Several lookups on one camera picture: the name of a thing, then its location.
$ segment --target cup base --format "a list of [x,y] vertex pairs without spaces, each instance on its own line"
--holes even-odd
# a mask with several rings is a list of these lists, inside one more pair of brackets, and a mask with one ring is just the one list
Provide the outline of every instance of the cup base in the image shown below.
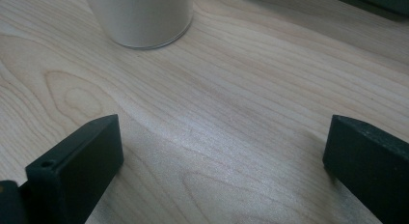
[[165,41],[165,42],[163,42],[163,43],[156,44],[156,45],[152,45],[152,46],[133,46],[133,45],[128,45],[128,44],[124,44],[124,43],[120,43],[120,42],[115,42],[115,41],[112,40],[112,39],[111,39],[111,40],[112,40],[113,42],[115,42],[115,43],[121,45],[121,46],[124,46],[124,47],[127,47],[127,48],[131,48],[131,49],[137,49],[137,50],[156,49],[156,48],[160,48],[160,47],[166,46],[166,45],[168,45],[168,44],[170,44],[170,43],[173,43],[173,42],[177,41],[179,38],[181,38],[181,36],[183,36],[183,35],[187,32],[187,30],[189,29],[190,25],[192,24],[192,20],[193,20],[193,18],[191,18],[190,21],[189,21],[189,23],[186,25],[186,27],[185,27],[179,34],[177,34],[176,36],[174,36],[173,38],[171,38],[171,39],[169,39],[168,41]]

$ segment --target light wood surface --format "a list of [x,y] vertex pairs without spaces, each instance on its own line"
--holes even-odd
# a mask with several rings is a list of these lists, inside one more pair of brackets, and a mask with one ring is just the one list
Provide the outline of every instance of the light wood surface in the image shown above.
[[0,0],[0,180],[117,113],[125,164],[87,223],[379,223],[323,169],[331,116],[409,141],[409,22],[337,0],[194,0],[139,51],[85,0]]

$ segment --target wooden table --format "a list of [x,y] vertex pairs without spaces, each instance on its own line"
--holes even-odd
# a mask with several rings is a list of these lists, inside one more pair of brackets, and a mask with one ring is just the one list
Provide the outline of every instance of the wooden table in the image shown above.
[[125,164],[87,223],[379,223],[322,165],[331,116],[409,141],[409,22],[337,0],[194,0],[140,51],[85,0],[0,0],[0,180],[117,113]]

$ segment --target white cup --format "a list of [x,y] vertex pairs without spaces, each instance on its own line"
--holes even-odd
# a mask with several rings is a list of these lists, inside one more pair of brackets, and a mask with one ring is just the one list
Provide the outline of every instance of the white cup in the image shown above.
[[192,0],[87,0],[108,37],[134,48],[156,48],[181,37]]

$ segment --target small hole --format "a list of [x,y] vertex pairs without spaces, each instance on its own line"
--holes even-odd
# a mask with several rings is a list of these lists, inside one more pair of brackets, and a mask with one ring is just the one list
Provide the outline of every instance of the small hole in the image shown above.
[[48,167],[52,166],[53,164],[54,164],[54,161],[52,161],[52,160],[47,160],[47,161],[45,161],[45,162],[43,162],[43,163],[41,164],[41,167],[42,167],[42,168],[48,168]]

